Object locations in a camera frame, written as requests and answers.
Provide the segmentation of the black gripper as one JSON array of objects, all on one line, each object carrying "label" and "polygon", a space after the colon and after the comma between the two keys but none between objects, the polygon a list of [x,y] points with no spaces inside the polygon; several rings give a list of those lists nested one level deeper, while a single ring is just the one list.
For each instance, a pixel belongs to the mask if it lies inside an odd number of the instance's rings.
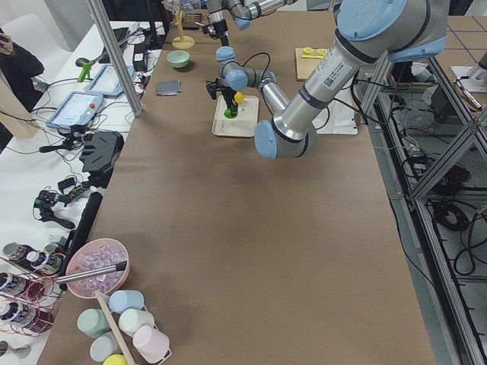
[{"label": "black gripper", "polygon": [[208,25],[208,34],[213,40],[219,40],[222,46],[228,46],[228,26],[225,21]]},{"label": "black gripper", "polygon": [[237,102],[234,99],[236,91],[227,86],[225,81],[221,78],[217,78],[218,89],[224,97],[224,101],[227,108],[237,108]]}]

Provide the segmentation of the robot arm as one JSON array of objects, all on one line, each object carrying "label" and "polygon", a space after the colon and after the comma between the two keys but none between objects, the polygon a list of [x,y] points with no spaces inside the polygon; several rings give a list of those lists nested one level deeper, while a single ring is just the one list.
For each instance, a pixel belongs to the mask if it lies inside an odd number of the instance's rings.
[{"label": "robot arm", "polygon": [[256,126],[254,143],[265,158],[301,157],[316,144],[313,121],[345,84],[366,64],[383,54],[391,62],[425,59],[446,44],[448,1],[343,1],[333,44],[289,100],[270,71],[242,66],[234,49],[216,52],[218,84],[240,91],[255,87],[272,111]]},{"label": "robot arm", "polygon": [[228,24],[224,13],[227,11],[238,30],[245,30],[250,22],[260,17],[265,17],[279,8],[293,5],[291,0],[209,0],[206,2],[208,10],[208,27],[212,27],[212,36],[220,40],[222,46],[228,46]]}]

